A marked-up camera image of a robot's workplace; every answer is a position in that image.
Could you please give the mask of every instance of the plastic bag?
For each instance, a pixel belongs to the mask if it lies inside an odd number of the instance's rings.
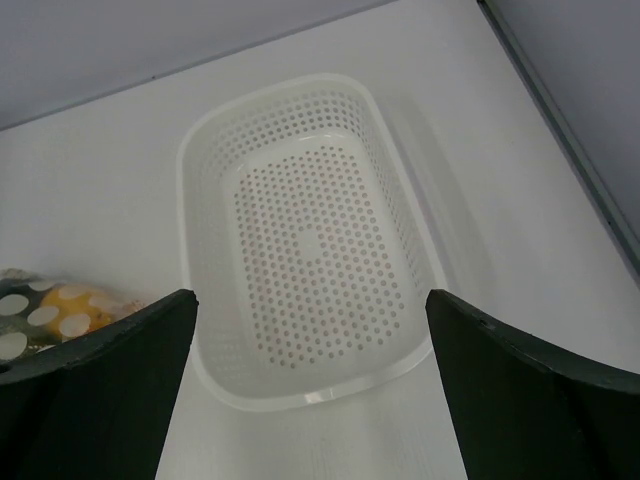
[[[0,271],[0,365],[85,335],[141,307],[88,285],[17,269]]]

